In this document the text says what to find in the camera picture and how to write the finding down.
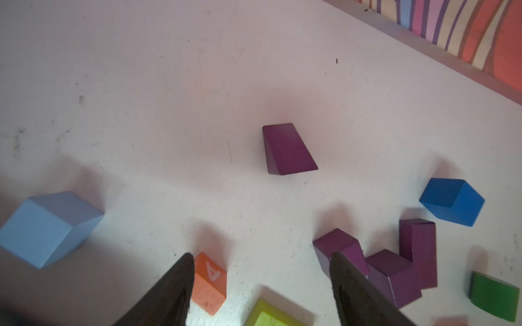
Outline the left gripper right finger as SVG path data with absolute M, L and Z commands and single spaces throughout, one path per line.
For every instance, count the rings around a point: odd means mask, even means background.
M 341 325 L 415 325 L 341 253 L 330 261 L 330 279 Z

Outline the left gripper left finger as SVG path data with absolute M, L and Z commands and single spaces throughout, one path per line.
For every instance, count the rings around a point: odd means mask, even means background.
M 185 253 L 114 325 L 185 325 L 194 273 L 194 257 Z

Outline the purple brick cluster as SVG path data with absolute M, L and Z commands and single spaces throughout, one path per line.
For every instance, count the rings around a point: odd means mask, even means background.
M 422 297 L 417 270 L 413 263 L 384 249 L 366 258 L 369 281 L 396 308 Z

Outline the purple cube brick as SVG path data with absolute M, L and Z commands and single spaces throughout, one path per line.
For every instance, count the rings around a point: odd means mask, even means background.
M 318 170 L 293 123 L 263 126 L 262 134 L 270 175 L 284 176 Z
M 315 239 L 313 247 L 318 256 L 319 264 L 324 274 L 330 278 L 330 263 L 335 253 L 347 258 L 364 277 L 369 275 L 369 269 L 359 241 L 348 233 L 336 228 Z
M 438 287 L 436 224 L 422 219 L 400 220 L 400 255 L 417 271 L 421 289 Z

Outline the small orange brick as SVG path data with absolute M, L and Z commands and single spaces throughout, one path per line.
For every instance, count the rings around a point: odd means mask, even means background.
M 214 316 L 227 297 L 227 272 L 204 253 L 194 260 L 194 286 L 191 300 Z

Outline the orange long brick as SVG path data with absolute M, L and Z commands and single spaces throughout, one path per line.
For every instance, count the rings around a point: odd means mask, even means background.
M 468 326 L 469 320 L 466 316 L 455 316 L 437 319 L 433 326 Z

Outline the lime green long brick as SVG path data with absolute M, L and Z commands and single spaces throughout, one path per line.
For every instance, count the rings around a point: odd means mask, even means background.
M 306 326 L 298 319 L 269 304 L 263 299 L 258 299 L 250 312 L 244 326 Z

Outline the green half-round brick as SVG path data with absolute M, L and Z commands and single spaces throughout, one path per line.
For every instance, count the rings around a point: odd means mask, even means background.
M 473 271 L 469 299 L 481 310 L 514 323 L 521 290 L 498 278 Z

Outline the light blue cube brick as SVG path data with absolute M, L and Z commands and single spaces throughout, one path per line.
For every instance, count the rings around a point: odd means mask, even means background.
M 42 269 L 77 250 L 104 212 L 71 191 L 27 198 L 1 228 L 1 248 Z

